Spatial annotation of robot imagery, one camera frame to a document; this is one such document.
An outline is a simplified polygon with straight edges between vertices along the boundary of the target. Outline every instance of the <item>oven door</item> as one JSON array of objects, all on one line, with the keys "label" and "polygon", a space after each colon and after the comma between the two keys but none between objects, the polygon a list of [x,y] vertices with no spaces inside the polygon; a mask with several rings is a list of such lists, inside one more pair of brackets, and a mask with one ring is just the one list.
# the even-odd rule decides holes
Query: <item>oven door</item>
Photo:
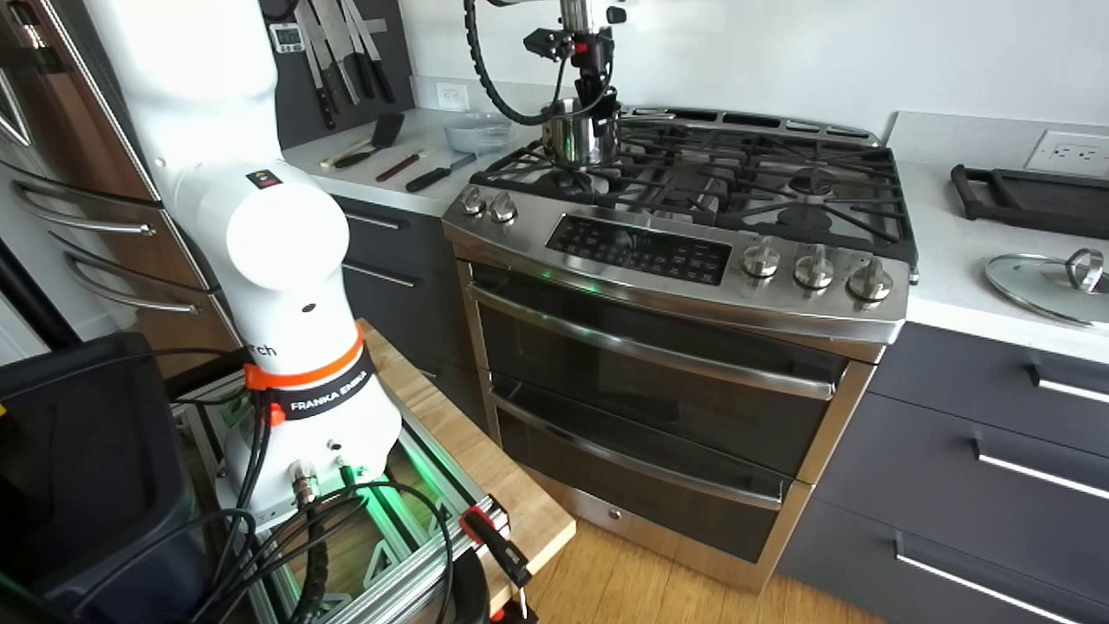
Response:
[{"label": "oven door", "polygon": [[760,558],[842,357],[471,265],[503,447],[675,533]]}]

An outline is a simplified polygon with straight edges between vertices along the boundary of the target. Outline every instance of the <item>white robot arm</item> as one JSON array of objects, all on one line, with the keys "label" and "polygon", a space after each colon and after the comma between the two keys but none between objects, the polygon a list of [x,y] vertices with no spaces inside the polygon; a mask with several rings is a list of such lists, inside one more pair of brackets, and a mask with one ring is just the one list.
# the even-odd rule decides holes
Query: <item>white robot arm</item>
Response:
[{"label": "white robot arm", "polygon": [[[276,70],[257,0],[87,0],[138,149],[173,223],[205,253],[254,354],[247,384],[282,396],[248,510],[294,513],[297,471],[382,475],[397,408],[343,293],[347,217],[282,159]],[[228,445],[232,484],[248,445]]]}]

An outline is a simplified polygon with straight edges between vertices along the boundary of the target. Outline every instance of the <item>wooden floor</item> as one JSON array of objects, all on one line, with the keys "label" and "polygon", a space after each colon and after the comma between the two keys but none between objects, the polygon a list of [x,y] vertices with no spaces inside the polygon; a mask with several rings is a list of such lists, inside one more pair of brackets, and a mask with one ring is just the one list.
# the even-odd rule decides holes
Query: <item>wooden floor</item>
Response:
[{"label": "wooden floor", "polygon": [[577,523],[576,539],[526,587],[530,606],[546,624],[873,624],[789,579],[774,579],[761,595],[731,594],[643,549]]}]

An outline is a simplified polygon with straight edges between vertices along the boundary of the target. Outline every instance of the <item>orange ring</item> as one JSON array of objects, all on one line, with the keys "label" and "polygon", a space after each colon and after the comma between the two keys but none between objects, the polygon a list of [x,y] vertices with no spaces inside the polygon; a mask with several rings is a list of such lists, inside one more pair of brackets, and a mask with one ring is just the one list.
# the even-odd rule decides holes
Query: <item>orange ring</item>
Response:
[{"label": "orange ring", "polygon": [[354,327],[357,336],[354,336],[354,347],[347,354],[339,354],[337,361],[315,368],[315,372],[305,372],[305,375],[268,375],[261,372],[257,364],[247,364],[242,375],[247,375],[247,389],[248,393],[268,393],[268,389],[301,389],[301,384],[315,384],[315,381],[325,381],[325,379],[337,379],[339,372],[347,372],[359,349],[362,349],[362,338],[368,338],[368,329],[362,327]]}]

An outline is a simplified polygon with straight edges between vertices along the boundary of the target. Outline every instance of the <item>stove knob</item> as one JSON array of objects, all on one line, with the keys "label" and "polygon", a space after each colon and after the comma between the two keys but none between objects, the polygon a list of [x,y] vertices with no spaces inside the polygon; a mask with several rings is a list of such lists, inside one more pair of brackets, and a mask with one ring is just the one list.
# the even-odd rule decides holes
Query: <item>stove knob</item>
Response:
[{"label": "stove knob", "polygon": [[797,256],[792,263],[792,279],[815,293],[822,293],[833,283],[833,273],[835,269],[823,247],[811,247],[811,253]]},{"label": "stove knob", "polygon": [[742,253],[742,269],[756,279],[768,279],[778,265],[782,253],[774,249],[774,240],[760,240]]},{"label": "stove knob", "polygon": [[503,196],[494,196],[494,201],[487,203],[487,213],[492,213],[494,225],[511,225],[521,212],[517,212],[511,196],[503,193]]},{"label": "stove knob", "polygon": [[480,196],[480,193],[468,193],[468,196],[462,201],[462,213],[480,217],[480,213],[485,213],[485,196]]},{"label": "stove knob", "polygon": [[885,301],[893,291],[893,276],[876,256],[868,256],[868,263],[846,279],[846,291],[858,301]]}]

